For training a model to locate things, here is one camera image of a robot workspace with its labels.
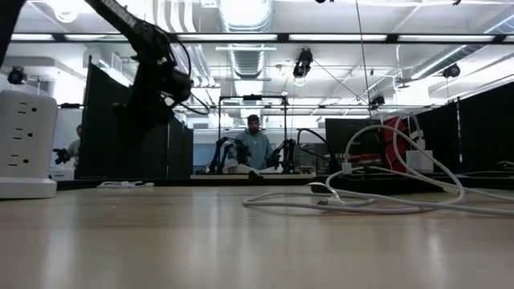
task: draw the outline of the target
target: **light blue shirt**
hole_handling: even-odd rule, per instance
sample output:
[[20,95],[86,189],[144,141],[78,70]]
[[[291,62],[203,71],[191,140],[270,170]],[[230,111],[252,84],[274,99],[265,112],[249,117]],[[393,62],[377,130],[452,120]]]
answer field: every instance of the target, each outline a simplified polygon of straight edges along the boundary
[[250,150],[251,156],[248,157],[248,164],[254,169],[265,169],[266,159],[269,158],[273,149],[270,140],[260,131],[251,133],[246,129],[243,133],[235,137],[236,140],[242,140]]

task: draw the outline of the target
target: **man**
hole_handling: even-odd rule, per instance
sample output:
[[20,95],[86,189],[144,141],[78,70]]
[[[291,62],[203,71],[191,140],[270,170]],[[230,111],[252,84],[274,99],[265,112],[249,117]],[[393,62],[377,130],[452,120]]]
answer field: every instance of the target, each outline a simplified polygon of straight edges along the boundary
[[267,136],[259,130],[259,117],[251,115],[247,118],[248,129],[236,136],[236,140],[242,140],[250,150],[248,165],[253,169],[265,169],[266,159],[269,158],[273,149]]
[[79,165],[79,147],[80,147],[80,138],[82,136],[82,124],[79,124],[77,126],[77,136],[79,137],[78,140],[75,140],[73,141],[70,146],[67,148],[67,157],[69,159],[71,159],[73,157],[73,159],[75,160],[75,163],[73,164],[73,166],[75,168],[77,168],[77,166]]

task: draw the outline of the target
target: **laboratory room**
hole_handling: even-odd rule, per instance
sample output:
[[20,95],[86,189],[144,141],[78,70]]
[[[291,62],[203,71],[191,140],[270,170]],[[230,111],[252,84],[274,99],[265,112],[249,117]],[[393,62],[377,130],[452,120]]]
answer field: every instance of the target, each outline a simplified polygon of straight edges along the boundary
[[0,7],[1,289],[514,284],[514,2]]

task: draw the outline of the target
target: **table surface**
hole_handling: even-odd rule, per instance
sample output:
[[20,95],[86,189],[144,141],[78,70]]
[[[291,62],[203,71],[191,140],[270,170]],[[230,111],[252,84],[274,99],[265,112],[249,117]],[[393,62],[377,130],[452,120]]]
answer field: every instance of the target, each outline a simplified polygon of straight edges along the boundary
[[[514,285],[512,218],[241,206],[245,197],[287,191],[308,188],[84,189],[47,200],[0,201],[0,288]],[[451,195],[402,197],[441,201]]]

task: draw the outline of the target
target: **air duct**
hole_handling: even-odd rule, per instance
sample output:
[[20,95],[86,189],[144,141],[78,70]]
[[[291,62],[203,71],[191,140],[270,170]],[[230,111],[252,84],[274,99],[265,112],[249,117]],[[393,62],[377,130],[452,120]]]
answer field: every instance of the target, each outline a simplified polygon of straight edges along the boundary
[[[273,0],[221,0],[218,10],[225,32],[270,32]],[[264,47],[263,44],[231,44],[231,46]],[[250,93],[263,90],[263,83],[258,78],[262,76],[266,56],[265,51],[229,51],[230,65],[235,78],[246,80],[235,83],[237,94],[247,94],[244,88],[248,87],[252,87]]]
[[[486,30],[484,33],[498,35],[509,35],[514,33],[514,15],[510,14],[509,17],[504,18],[495,25],[492,25],[492,28]],[[450,46],[445,51],[415,67],[410,72],[410,78],[412,80],[424,79],[468,57],[469,55],[472,55],[486,46],[487,45]]]

